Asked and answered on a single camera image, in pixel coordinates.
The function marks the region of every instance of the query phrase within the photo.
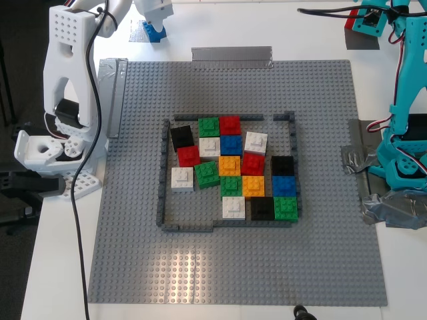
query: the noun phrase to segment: yellow lego brick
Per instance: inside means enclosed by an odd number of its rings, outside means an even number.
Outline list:
[[[243,176],[243,196],[246,199],[250,197],[265,197],[264,177]]]
[[[220,176],[240,175],[240,157],[220,157]]]

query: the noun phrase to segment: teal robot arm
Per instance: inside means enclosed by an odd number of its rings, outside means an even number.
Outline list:
[[[392,189],[427,190],[427,139],[409,136],[410,108],[420,92],[427,88],[427,17],[408,17],[404,20],[403,60],[397,76],[390,123],[377,149],[381,166],[370,167],[369,172],[386,179]],[[420,131],[427,131],[424,124]]]
[[[427,11],[427,0],[421,0]],[[392,0],[388,7],[385,0],[363,0],[362,8],[299,9],[302,13],[333,17],[346,9],[351,10],[347,29],[373,36],[381,36],[388,21],[400,43],[400,58],[396,72],[390,116],[368,126],[369,132],[384,130],[378,146],[379,166],[369,172],[385,178],[392,189],[419,189],[427,191],[427,114],[410,115],[410,108],[420,90],[427,89],[427,12],[409,13],[409,0]],[[372,129],[390,120],[385,127]]]

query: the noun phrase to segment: blue lego brick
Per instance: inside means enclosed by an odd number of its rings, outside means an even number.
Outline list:
[[[296,197],[295,177],[273,176],[273,197]]]
[[[242,136],[222,135],[220,144],[221,144],[221,155],[242,156]]]
[[[157,32],[153,25],[149,25],[147,22],[143,22],[142,25],[144,26],[145,32],[147,33],[149,42],[160,42],[161,39],[166,38],[166,29],[163,27],[163,29],[160,32]]]

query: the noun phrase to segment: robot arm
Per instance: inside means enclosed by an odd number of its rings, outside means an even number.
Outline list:
[[[89,12],[103,0],[75,0],[70,7],[56,6],[49,11],[49,48],[43,70],[43,94],[46,113],[56,116],[55,124],[69,138],[30,137],[20,132],[15,158],[26,168],[44,175],[70,171],[80,166],[97,131],[95,95],[87,68],[89,40],[102,15]],[[123,21],[132,0],[109,0],[109,9],[98,35],[111,37]],[[154,29],[163,30],[163,20],[173,14],[171,0],[135,0],[138,11]],[[96,79],[93,48],[88,62]],[[64,99],[68,81],[75,89],[78,103]],[[85,169],[94,171],[96,159],[105,154],[106,136],[99,136]],[[62,153],[68,157],[62,160]]]

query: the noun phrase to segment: black cable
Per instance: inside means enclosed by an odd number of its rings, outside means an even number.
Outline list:
[[[384,12],[385,14],[387,14],[387,16],[393,15],[396,17],[425,17],[425,16],[427,16],[427,12],[406,13],[406,12],[401,12],[401,11],[399,11],[393,7],[384,8],[384,7],[379,7],[377,5],[359,5],[359,6],[355,5],[352,7],[337,8],[337,9],[302,9],[302,8],[299,8],[299,9],[297,9],[297,11],[300,13],[304,13],[306,15],[317,15],[320,17],[333,17],[333,18],[343,18],[343,19],[366,18],[367,16],[372,14],[372,12],[370,12],[367,15],[333,15],[333,14],[331,14],[331,13],[336,13],[336,12],[345,12],[345,11],[360,10],[360,9],[377,10],[377,11]]]
[[[91,49],[93,46],[93,42],[95,41],[96,36],[99,33],[99,30],[101,30],[101,27],[105,21],[105,18],[107,17],[107,15],[105,14],[105,12],[108,12],[108,5],[109,5],[109,0],[105,0],[105,9],[104,14],[102,15],[101,20],[99,21],[98,26],[95,29],[95,32],[93,32],[92,38],[89,40],[89,43],[87,44],[87,48],[86,48],[86,56],[85,56],[85,60],[86,60],[86,67],[87,67],[87,72],[89,73],[89,79],[91,81],[91,86],[93,89],[93,94],[95,95],[95,102],[96,102],[96,109],[97,109],[97,116],[98,116],[98,124],[97,124],[97,129],[96,129],[96,134],[95,137],[93,138],[93,142],[91,144],[91,147],[89,148],[89,151],[87,152],[85,159],[81,162],[81,165],[77,168],[75,174],[74,174],[74,178],[73,181],[71,182],[71,204],[73,205],[73,212],[74,212],[74,219],[75,219],[75,228],[77,231],[77,242],[79,245],[79,257],[80,257],[80,271],[81,271],[81,284],[83,287],[83,301],[85,303],[85,315],[86,315],[86,320],[90,320],[89,318],[89,306],[87,303],[87,287],[86,287],[86,275],[85,275],[85,261],[83,258],[83,245],[81,242],[81,230],[80,230],[80,222],[79,222],[79,215],[77,212],[77,205],[75,204],[75,197],[74,197],[74,188],[75,188],[75,183],[77,181],[77,178],[81,172],[81,170],[83,169],[83,167],[85,166],[85,164],[87,163],[87,161],[89,160],[89,158],[91,157],[91,154],[93,153],[93,150],[95,149],[96,143],[98,142],[99,139],[99,135],[101,134],[101,127],[102,127],[102,116],[101,116],[101,101],[99,100],[99,94],[98,94],[98,90],[96,87],[96,82],[95,79],[93,77],[92,74],[92,68],[91,68],[91,61],[90,61],[90,53],[91,53]]]
[[[379,11],[385,11],[387,8],[379,7],[376,5],[354,5],[352,7],[345,7],[345,8],[336,8],[336,9],[297,9],[298,12],[303,13],[305,15],[317,15],[319,17],[332,17],[332,18],[343,18],[343,19],[359,19],[359,18],[366,18],[369,15],[373,14],[373,12],[369,12],[366,15],[331,15],[331,13],[335,12],[345,12],[345,11],[351,11],[351,10],[360,10],[360,9],[372,9],[372,10],[379,10]]]

